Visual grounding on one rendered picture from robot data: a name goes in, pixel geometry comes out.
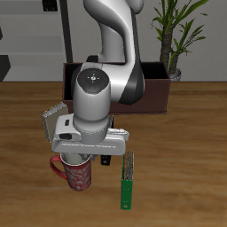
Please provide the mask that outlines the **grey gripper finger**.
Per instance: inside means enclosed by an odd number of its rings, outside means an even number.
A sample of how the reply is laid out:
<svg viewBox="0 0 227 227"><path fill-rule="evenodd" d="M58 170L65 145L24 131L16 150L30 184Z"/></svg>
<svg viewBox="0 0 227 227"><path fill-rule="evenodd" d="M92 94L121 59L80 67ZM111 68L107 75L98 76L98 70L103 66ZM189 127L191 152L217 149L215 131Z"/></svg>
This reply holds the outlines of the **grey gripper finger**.
<svg viewBox="0 0 227 227"><path fill-rule="evenodd" d="M96 154L86 154L86 153L79 153L79 155L82 157L82 160L86 161L87 159L95 160L97 157Z"/></svg>
<svg viewBox="0 0 227 227"><path fill-rule="evenodd" d="M105 166L109 166L111 162L111 155L101 155L101 164Z"/></svg>

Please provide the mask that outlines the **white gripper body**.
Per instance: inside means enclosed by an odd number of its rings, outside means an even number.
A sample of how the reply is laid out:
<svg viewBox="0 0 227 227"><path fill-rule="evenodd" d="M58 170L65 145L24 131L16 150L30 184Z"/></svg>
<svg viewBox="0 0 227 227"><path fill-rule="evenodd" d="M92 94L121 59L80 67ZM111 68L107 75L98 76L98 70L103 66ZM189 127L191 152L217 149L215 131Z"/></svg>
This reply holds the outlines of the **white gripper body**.
<svg viewBox="0 0 227 227"><path fill-rule="evenodd" d="M79 132L57 133L51 143L55 153L101 154L121 156L126 151L129 132L125 129L109 129L105 139L96 145L82 143Z"/></svg>

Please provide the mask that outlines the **red patterned mug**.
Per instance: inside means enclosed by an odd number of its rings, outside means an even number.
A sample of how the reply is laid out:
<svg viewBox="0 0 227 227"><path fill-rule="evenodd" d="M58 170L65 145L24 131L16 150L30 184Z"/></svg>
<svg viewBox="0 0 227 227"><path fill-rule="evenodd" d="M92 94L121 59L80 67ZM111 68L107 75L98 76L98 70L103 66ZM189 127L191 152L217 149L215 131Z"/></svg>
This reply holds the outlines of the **red patterned mug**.
<svg viewBox="0 0 227 227"><path fill-rule="evenodd" d="M54 162L59 161L65 171L58 169ZM67 180L69 187L74 191L84 191L91 184L91 163L90 158L83 158L76 153L61 153L50 159L51 169L60 177Z"/></svg>

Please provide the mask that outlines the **dark brown desk caddy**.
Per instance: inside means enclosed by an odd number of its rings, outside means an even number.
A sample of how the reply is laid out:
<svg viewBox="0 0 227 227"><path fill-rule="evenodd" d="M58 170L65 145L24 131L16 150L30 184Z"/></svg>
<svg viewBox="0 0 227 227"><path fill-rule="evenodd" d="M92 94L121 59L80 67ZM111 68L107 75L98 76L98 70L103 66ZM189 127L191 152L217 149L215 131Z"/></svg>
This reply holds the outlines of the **dark brown desk caddy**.
<svg viewBox="0 0 227 227"><path fill-rule="evenodd" d="M63 102L72 114L73 98L71 95L71 78L73 71L81 63L65 63L63 74ZM142 98L131 106L112 102L110 114L166 114L170 78L167 69L160 62L142 62L145 77L145 92Z"/></svg>

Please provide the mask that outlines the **grey book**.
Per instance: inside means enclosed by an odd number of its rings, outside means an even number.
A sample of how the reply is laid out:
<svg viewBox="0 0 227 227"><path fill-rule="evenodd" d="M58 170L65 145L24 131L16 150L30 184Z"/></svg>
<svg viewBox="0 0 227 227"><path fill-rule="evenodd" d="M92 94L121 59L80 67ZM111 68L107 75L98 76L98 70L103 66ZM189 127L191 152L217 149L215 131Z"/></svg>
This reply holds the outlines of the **grey book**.
<svg viewBox="0 0 227 227"><path fill-rule="evenodd" d="M41 114L43 129L48 142L52 141L57 119L60 117L60 115L64 114L68 114L68 107L63 102Z"/></svg>

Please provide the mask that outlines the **green pot plant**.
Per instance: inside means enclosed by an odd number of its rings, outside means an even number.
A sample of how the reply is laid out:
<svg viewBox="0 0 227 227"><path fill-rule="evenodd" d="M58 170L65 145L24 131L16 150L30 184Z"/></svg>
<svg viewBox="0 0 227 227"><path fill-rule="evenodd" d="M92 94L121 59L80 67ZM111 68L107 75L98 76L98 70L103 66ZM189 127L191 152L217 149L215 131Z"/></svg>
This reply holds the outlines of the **green pot plant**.
<svg viewBox="0 0 227 227"><path fill-rule="evenodd" d="M161 11L157 8L154 10L158 13L158 17L152 20L157 21L160 28L156 28L158 33L157 39L161 42L160 62L168 70L168 75L172 82L179 82L182 72L177 68L178 58L181 54L188 54L188 47L200 40L204 40L205 36L200 36L203 25L197 27L191 34L192 23L194 19L182 24L182 21L196 9L206 4L208 0L198 0L192 4L192 0L179 9L179 0L160 0Z"/></svg>

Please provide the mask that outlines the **black vertical post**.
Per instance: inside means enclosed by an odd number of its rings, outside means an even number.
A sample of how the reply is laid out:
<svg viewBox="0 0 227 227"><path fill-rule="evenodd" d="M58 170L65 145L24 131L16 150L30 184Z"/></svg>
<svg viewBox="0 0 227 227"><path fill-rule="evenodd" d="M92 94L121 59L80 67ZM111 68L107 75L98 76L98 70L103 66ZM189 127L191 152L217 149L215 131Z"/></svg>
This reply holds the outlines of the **black vertical post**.
<svg viewBox="0 0 227 227"><path fill-rule="evenodd" d="M67 0L59 0L60 11L61 11L61 21L63 28L64 44L66 50L66 60L67 63L73 62L73 53L72 53L72 44L71 44L71 35L70 35L70 26L67 10Z"/></svg>

